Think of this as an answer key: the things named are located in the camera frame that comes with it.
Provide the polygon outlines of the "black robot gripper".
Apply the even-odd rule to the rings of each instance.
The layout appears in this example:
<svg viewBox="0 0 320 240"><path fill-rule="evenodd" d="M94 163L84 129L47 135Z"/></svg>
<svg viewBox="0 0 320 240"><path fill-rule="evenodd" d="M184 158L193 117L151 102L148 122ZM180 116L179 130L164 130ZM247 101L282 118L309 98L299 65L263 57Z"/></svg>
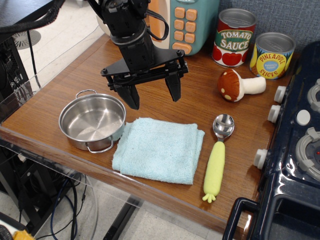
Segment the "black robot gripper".
<svg viewBox="0 0 320 240"><path fill-rule="evenodd" d="M136 85L165 79L171 98L181 98L181 78L188 72L182 49L162 49L154 45L147 32L127 37L110 35L122 59L101 70L108 87L117 92L133 110L140 108Z"/></svg>

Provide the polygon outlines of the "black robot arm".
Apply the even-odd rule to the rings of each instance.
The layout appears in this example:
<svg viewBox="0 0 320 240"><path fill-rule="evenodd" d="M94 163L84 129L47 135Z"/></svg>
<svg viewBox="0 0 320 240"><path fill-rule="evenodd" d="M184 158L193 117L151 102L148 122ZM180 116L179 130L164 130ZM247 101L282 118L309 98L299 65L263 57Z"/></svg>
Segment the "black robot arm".
<svg viewBox="0 0 320 240"><path fill-rule="evenodd" d="M136 85L164 79L174 102L181 98L181 78L188 65L183 50L162 49L154 45L146 16L164 18L149 10L148 0L91 0L90 6L110 30L111 41L119 48L122 59L105 67L110 90L134 110L140 107Z"/></svg>

